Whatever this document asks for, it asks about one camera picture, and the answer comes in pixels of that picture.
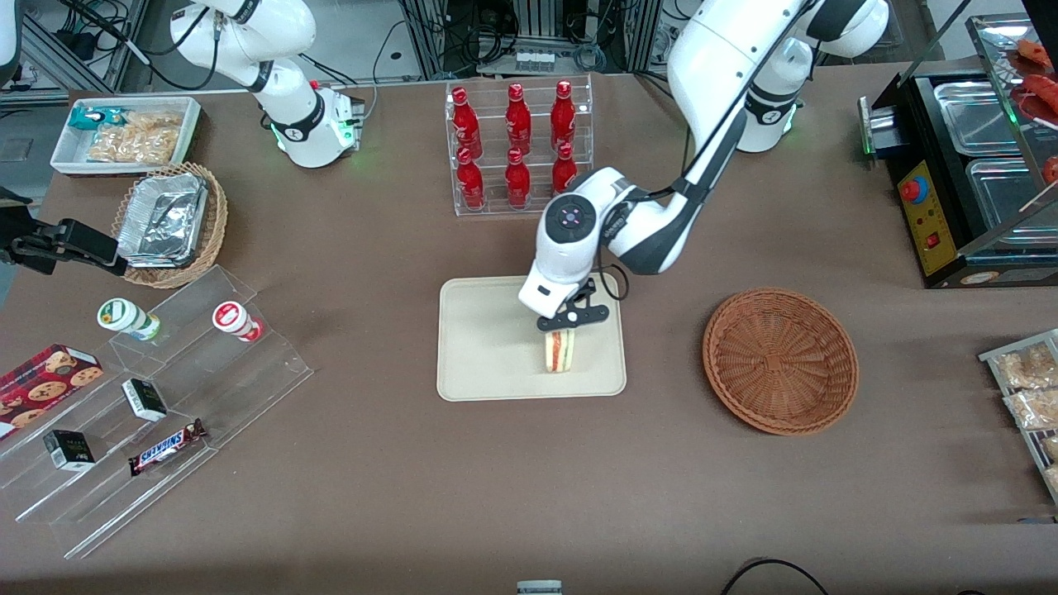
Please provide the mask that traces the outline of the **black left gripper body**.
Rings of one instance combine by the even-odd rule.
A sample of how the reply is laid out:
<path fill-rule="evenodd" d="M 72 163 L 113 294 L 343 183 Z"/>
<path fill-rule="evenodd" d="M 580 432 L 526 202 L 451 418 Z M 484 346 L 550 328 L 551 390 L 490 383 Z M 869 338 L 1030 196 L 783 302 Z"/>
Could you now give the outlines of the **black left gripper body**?
<path fill-rule="evenodd" d="M 592 295 L 597 290 L 596 281 L 587 280 L 572 298 L 560 305 L 554 317 L 539 317 L 537 325 L 548 325 L 550 332 L 557 332 L 567 331 L 578 324 L 590 325 L 606 321 L 612 315 L 612 309 L 604 304 L 592 305 Z"/>

